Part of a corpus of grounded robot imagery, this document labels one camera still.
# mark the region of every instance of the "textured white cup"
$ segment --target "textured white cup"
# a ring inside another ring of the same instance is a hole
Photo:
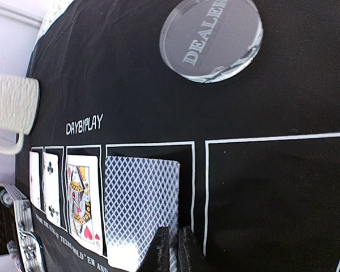
[[[0,74],[0,129],[19,134],[14,146],[0,144],[0,153],[14,155],[24,144],[24,135],[29,134],[37,111],[39,82],[22,76]]]

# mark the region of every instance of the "heart symbol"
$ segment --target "heart symbol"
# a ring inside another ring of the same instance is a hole
[[[87,238],[89,240],[93,239],[92,233],[91,233],[90,229],[88,228],[88,226],[86,226],[86,229],[84,230],[84,236],[85,236],[85,238]]]

